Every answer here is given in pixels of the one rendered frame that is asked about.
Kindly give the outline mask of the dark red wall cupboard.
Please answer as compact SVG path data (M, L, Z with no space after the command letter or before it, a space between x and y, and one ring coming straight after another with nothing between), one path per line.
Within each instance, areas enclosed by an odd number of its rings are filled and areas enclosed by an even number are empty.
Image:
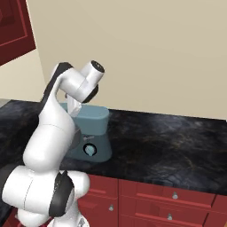
M26 0L0 0L0 66L34 49Z

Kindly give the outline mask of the red cupboard door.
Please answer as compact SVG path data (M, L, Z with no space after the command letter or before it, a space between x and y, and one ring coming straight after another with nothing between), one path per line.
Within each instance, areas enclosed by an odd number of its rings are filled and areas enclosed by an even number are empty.
M78 199L78 206L90 227L118 227L118 199L87 194Z

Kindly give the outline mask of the blue stand mixer base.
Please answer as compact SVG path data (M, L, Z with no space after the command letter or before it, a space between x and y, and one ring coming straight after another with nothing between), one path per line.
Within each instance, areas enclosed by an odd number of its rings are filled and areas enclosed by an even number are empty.
M97 153L94 156L90 157L84 152L83 147L86 144L93 144L96 146ZM67 158L92 162L105 162L108 161L111 157L112 147L107 134L104 134L102 136L81 134L80 141L77 143L77 146L71 148L67 152Z

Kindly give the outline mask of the red cupboard panel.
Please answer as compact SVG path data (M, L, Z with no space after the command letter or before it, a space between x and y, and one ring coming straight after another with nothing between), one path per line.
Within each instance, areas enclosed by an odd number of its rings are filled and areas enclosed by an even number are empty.
M204 227L227 227L227 196L215 197Z

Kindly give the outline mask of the pale blue mixer knob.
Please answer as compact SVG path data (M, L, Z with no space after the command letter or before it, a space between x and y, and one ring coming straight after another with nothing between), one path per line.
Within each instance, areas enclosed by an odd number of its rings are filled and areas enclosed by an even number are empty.
M83 147L84 152L89 155L90 157L94 156L97 153L97 148L93 144L86 144Z

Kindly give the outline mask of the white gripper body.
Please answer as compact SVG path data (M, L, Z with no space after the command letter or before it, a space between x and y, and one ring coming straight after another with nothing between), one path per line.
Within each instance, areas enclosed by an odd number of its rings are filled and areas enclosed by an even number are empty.
M67 112L71 117L76 117L82 108L82 104L67 95Z

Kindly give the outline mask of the red drawer front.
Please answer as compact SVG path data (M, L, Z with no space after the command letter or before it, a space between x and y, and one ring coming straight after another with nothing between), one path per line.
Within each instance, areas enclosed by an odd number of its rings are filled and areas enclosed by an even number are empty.
M207 218L206 211L126 196L121 197L121 213L148 221L183 227L203 227ZM168 214L172 215L173 220L167 219Z
M89 175L89 178L89 193L107 198L116 198L118 196L118 180L116 178L95 175Z
M190 207L211 208L215 200L212 193L196 192L157 184L121 180L121 195L145 200L159 200ZM172 199L176 192L178 199Z

